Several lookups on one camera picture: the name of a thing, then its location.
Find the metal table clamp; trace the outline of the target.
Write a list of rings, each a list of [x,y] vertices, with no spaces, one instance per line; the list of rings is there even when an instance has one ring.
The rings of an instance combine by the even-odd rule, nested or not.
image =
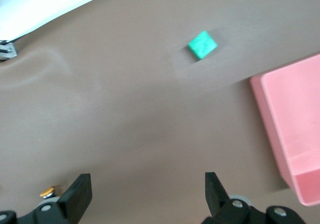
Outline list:
[[[0,40],[0,62],[4,62],[18,55],[13,41]]]

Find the green foam cube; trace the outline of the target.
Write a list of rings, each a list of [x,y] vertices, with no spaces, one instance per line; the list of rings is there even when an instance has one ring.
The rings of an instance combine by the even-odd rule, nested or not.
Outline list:
[[[192,39],[187,47],[198,60],[201,60],[217,49],[218,44],[211,35],[204,30]]]

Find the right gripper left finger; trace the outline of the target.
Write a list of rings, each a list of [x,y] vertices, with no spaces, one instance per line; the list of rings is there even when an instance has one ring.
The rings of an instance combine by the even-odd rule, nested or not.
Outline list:
[[[22,217],[0,211],[0,224],[79,224],[91,201],[91,175],[81,174],[57,201],[40,204]]]

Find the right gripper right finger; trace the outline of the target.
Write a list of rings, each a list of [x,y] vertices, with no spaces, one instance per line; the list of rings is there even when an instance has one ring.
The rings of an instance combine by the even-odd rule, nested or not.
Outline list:
[[[263,213],[239,198],[230,198],[214,172],[205,173],[205,199],[211,216],[201,224],[306,224],[290,208],[269,206]]]

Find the orange capped black button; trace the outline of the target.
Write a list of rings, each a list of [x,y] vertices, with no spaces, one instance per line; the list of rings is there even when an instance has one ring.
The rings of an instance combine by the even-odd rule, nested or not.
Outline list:
[[[46,190],[42,191],[39,195],[43,199],[49,199],[56,196],[56,189],[55,187],[49,187]]]

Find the pink plastic bin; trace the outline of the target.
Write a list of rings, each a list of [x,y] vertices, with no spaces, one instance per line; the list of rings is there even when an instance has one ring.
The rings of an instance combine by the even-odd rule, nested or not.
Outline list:
[[[283,180],[320,204],[320,53],[256,74],[250,84]]]

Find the brown table mat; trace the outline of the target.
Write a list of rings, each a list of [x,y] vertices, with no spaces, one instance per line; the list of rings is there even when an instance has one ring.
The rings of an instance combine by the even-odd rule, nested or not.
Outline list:
[[[188,43],[218,44],[198,60]],[[94,0],[0,63],[0,210],[82,173],[81,224],[200,224],[205,173],[320,224],[281,178],[249,78],[320,52],[320,0]]]

